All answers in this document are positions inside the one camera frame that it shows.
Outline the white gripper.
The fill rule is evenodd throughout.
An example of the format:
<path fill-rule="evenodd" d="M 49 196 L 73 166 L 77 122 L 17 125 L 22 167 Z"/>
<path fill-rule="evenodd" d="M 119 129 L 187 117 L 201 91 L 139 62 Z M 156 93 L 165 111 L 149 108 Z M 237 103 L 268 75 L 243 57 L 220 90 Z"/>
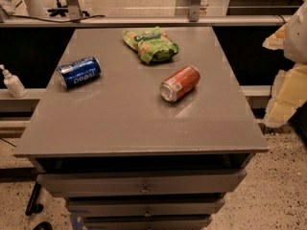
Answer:
<path fill-rule="evenodd" d="M 288 25 L 267 37 L 262 46 L 269 50 L 284 49 L 284 57 L 296 62 L 291 70 L 280 70 L 275 76 L 263 119 L 267 127 L 281 127 L 307 102 L 307 2 Z"/>

